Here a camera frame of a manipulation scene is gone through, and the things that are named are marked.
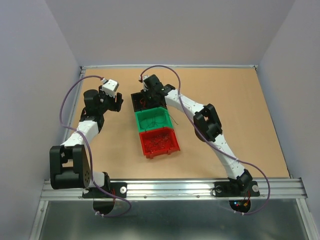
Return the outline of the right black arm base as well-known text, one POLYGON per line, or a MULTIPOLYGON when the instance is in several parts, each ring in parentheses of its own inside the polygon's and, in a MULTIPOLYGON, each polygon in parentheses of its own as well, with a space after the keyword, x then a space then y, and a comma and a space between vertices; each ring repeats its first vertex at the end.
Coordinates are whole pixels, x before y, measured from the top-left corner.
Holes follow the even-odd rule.
POLYGON ((251 181, 248 187, 241 189, 236 183, 230 181, 217 181, 213 183, 211 195, 217 198, 241 198, 241 197, 259 197, 260 191, 258 183, 251 181))

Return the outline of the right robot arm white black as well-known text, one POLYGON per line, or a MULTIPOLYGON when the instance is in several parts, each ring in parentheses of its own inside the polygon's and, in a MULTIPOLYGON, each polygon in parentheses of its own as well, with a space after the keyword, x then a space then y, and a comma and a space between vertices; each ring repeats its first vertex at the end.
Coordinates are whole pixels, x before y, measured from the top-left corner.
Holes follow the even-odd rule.
POLYGON ((223 165, 231 192, 235 195, 246 192, 253 178, 229 147, 215 107, 210 103, 204 105, 195 102, 170 84, 163 85, 154 74, 142 76, 139 81, 143 84, 141 92, 148 104, 163 104, 185 113, 197 137, 213 149, 223 165))

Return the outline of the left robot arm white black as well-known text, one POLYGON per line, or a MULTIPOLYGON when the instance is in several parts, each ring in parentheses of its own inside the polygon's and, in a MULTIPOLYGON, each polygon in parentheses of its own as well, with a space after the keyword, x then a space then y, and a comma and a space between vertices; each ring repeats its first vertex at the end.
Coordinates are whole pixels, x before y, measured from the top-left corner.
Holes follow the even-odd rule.
POLYGON ((50 183, 57 189, 94 188, 100 197, 111 193, 111 184, 106 181, 107 174, 94 173, 90 142, 102 130, 107 111, 119 112, 123 103, 122 94, 117 92, 117 83, 101 85, 98 90, 84 92, 84 108, 81 111, 77 128, 60 145, 49 150, 50 183))

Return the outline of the green plastic bin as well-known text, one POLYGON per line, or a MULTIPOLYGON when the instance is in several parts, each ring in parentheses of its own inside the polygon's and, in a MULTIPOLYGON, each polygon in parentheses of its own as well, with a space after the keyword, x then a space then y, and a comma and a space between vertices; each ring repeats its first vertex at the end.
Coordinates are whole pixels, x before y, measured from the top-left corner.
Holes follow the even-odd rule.
POLYGON ((135 112, 135 119, 139 133, 160 128, 173 128, 168 110, 162 107, 135 112))

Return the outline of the black plastic bin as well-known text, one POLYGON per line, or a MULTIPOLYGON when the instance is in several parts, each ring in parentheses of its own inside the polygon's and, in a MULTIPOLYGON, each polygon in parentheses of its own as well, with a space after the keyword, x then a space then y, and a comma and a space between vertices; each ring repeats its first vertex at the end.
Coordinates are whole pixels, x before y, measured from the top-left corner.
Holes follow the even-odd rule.
POLYGON ((158 107, 168 109, 167 106, 163 103, 160 106, 147 106, 145 97, 142 92, 132 93, 130 96, 134 112, 149 110, 158 107))

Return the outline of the red plastic bin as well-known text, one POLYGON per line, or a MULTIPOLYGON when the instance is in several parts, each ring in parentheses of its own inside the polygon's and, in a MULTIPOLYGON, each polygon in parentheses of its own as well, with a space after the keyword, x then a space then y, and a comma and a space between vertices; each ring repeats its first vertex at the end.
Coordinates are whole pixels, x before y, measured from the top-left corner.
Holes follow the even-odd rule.
POLYGON ((142 153, 147 159, 180 151, 173 128, 162 127, 139 133, 142 153))

